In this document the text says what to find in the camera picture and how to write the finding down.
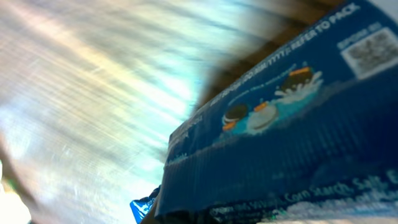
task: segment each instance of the wooden table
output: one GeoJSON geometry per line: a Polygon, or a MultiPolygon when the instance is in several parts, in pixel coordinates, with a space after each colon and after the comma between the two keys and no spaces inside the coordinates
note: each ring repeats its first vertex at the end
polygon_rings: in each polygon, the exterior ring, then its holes
{"type": "Polygon", "coordinates": [[[0,3],[3,148],[38,223],[134,223],[170,133],[335,0],[0,3]]]}

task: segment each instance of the table surface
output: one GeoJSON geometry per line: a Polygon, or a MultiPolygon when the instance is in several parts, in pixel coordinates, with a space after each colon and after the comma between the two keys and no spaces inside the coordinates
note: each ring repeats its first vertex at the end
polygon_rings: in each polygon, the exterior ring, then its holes
{"type": "Polygon", "coordinates": [[[1,1],[2,148],[32,216],[134,223],[171,132],[339,2],[1,1]]]}

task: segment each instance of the blue package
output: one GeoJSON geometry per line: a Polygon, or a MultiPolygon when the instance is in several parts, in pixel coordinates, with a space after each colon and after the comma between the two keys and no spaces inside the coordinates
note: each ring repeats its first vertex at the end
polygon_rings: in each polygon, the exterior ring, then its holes
{"type": "Polygon", "coordinates": [[[148,197],[144,197],[139,200],[133,200],[130,203],[132,214],[136,219],[137,224],[140,224],[142,219],[148,214],[150,208],[152,208],[157,195],[159,194],[160,186],[152,191],[148,197]]]}
{"type": "Polygon", "coordinates": [[[157,216],[398,214],[398,2],[350,0],[170,136],[157,216]]]}

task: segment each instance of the qr code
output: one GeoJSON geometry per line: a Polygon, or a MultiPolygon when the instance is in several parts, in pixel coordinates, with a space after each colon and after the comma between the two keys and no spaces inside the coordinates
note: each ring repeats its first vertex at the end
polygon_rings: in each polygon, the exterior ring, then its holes
{"type": "Polygon", "coordinates": [[[341,54],[356,78],[368,78],[398,64],[398,39],[389,28],[383,28],[341,54]]]}

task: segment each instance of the wooden surface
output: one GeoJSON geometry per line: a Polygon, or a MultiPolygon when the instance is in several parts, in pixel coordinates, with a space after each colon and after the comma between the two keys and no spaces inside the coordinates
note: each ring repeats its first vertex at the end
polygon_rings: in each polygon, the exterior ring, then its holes
{"type": "Polygon", "coordinates": [[[3,148],[38,223],[134,223],[169,134],[341,1],[0,3],[3,148]]]}

